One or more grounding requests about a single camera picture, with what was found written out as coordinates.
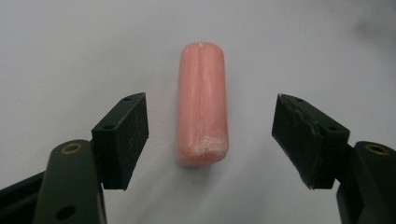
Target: white surface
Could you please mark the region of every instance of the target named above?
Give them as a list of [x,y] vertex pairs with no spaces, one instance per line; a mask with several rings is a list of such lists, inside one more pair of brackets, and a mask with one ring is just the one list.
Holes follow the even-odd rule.
[[[0,188],[145,91],[150,136],[108,223],[339,223],[335,190],[308,190],[271,136],[276,95],[299,96],[396,147],[394,5],[388,0],[2,1]],[[182,48],[226,57],[230,151],[210,168],[174,159]]]

